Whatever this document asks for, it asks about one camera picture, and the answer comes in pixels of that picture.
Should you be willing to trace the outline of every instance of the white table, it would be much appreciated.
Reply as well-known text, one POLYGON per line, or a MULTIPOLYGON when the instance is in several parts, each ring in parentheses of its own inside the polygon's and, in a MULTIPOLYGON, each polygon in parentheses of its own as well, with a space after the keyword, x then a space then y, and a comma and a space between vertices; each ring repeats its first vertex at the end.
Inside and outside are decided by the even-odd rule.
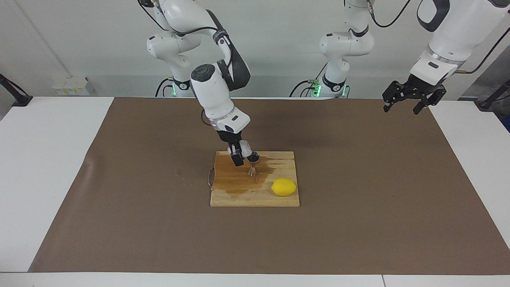
MULTIPOLYGON (((35 98, 0 122, 0 270, 26 272, 113 98, 35 98)), ((469 102, 432 113, 510 246, 510 134, 469 102)), ((0 286, 508 287, 510 276, 2 273, 0 286)))

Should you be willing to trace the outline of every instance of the yellow lemon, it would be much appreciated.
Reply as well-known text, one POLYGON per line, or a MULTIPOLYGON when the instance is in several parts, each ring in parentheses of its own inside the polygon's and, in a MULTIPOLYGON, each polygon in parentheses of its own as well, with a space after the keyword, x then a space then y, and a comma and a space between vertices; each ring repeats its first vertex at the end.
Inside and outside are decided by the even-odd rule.
POLYGON ((278 178, 273 182, 271 189, 276 195, 289 196, 296 192, 297 185, 288 178, 278 178))

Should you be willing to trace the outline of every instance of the wooden cutting board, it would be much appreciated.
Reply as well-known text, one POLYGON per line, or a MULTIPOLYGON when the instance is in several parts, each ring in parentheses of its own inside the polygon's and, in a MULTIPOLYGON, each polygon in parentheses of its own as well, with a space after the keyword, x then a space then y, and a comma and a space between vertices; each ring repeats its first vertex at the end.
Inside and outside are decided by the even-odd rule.
POLYGON ((211 206, 298 207, 299 194, 277 196, 271 190, 278 178, 297 184, 294 152, 259 152, 258 175, 248 176, 250 165, 236 167, 228 152, 216 152, 211 206))

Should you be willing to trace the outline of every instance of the metal jigger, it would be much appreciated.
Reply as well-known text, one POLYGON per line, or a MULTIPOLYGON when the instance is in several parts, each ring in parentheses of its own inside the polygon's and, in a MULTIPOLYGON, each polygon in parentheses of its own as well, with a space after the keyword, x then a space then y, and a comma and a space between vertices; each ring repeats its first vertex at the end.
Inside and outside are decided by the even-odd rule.
POLYGON ((250 156, 248 156, 246 158, 249 163, 250 163, 250 170, 248 171, 248 175, 250 177, 255 177, 257 176, 258 172, 257 172, 257 169, 255 168, 255 165, 257 164, 257 162, 259 162, 260 160, 260 155, 258 152, 252 152, 250 156))

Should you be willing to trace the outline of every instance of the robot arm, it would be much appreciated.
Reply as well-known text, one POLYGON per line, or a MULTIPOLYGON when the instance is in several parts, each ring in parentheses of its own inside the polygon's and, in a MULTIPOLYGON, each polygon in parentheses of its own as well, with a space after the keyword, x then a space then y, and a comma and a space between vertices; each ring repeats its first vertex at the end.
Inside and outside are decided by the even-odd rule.
POLYGON ((147 39, 147 50, 160 60, 165 61, 172 71, 175 95, 192 97, 190 75, 193 71, 191 60, 181 55, 200 46, 200 35, 177 35, 163 15, 163 9, 156 0, 138 0, 140 5, 152 8, 154 20, 164 31, 147 39))
POLYGON ((446 93, 442 83, 498 26, 509 5, 510 0, 422 0, 418 22, 433 32, 433 37, 407 82, 394 81, 382 94, 385 112, 406 99, 420 100, 414 114, 435 106, 446 93))
POLYGON ((344 8, 345 23, 349 32, 328 33, 321 38, 320 48, 328 60, 326 73, 321 79, 321 95, 337 98, 347 79, 347 56, 369 54, 374 47, 374 37, 368 31, 370 14, 366 0, 347 0, 344 8))
POLYGON ((154 0, 153 2, 157 3, 156 15, 159 11, 168 23, 171 33, 176 38, 182 38, 177 44, 188 41, 191 42, 188 47, 194 48, 193 42, 185 38, 195 36, 194 34, 205 34, 212 36, 223 52, 224 59, 214 65, 201 65, 190 72, 188 79, 191 80, 191 89, 220 139, 228 143, 228 151, 234 164, 243 165, 244 158, 248 158, 249 161, 258 161, 258 154, 253 152, 248 142, 241 137, 242 130, 250 122, 250 117, 234 106, 229 95, 230 91, 243 88, 248 84, 250 72, 228 33, 214 13, 202 8, 195 0, 154 0))

